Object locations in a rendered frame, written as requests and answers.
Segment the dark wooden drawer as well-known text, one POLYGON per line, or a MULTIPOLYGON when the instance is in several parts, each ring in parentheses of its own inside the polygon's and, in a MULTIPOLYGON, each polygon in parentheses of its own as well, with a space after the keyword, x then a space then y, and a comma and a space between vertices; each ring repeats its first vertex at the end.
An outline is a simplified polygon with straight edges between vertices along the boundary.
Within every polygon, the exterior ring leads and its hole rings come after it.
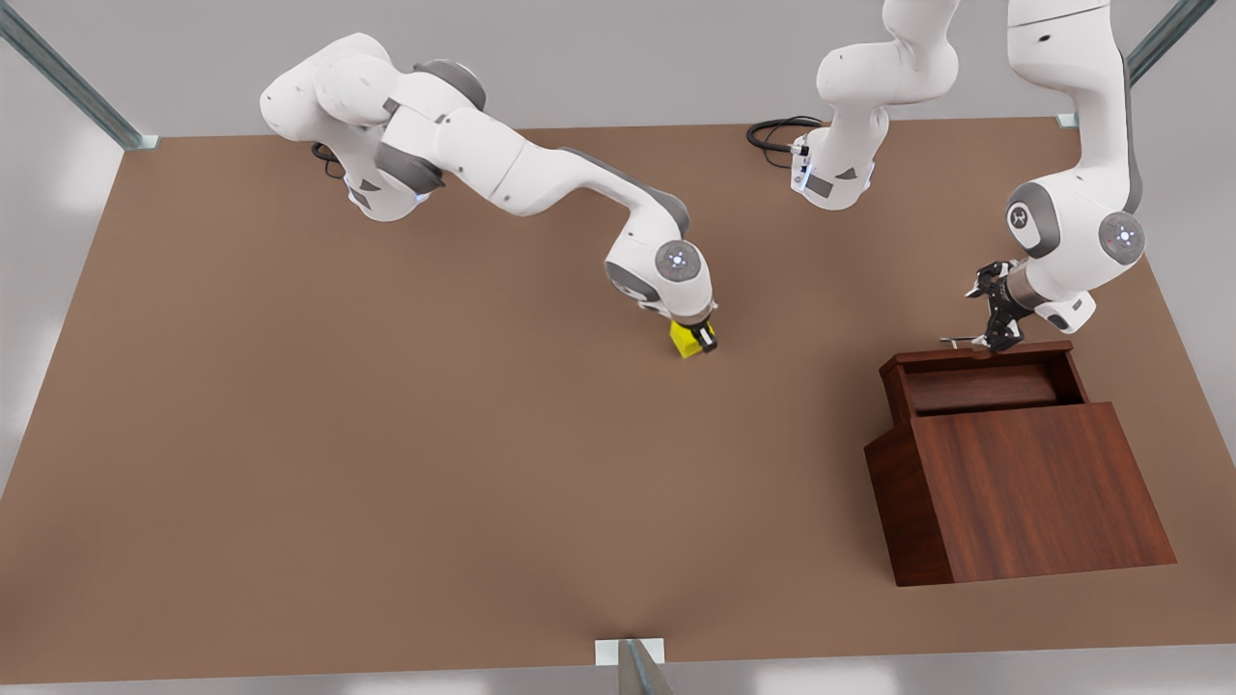
POLYGON ((896 352, 880 369, 892 423, 1089 401, 1070 343, 1018 344, 1004 352, 950 348, 896 352))

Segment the dark wooden cabinet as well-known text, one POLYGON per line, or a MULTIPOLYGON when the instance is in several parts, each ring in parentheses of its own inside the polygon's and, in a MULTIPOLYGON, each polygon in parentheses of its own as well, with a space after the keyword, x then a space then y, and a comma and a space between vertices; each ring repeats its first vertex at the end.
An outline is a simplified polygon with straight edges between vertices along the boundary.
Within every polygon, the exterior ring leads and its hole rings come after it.
POLYGON ((1175 561, 1107 402, 912 417, 865 456, 900 586, 1175 561))

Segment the silver frame post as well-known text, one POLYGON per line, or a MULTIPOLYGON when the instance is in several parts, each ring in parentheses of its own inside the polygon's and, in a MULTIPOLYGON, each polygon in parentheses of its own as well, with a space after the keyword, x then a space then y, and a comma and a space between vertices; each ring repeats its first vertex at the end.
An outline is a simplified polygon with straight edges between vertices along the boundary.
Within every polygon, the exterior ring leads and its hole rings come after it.
POLYGON ((1184 36, 1217 5, 1219 0, 1177 0, 1168 14, 1124 57, 1125 115, 1132 115, 1130 96, 1138 83, 1184 36))
POLYGON ((0 40, 11 45, 124 151, 141 153, 157 148, 158 136, 140 134, 7 0, 0 0, 0 40))
POLYGON ((595 663, 618 669, 618 695, 675 695, 665 664, 665 639, 619 638, 593 643, 595 663))

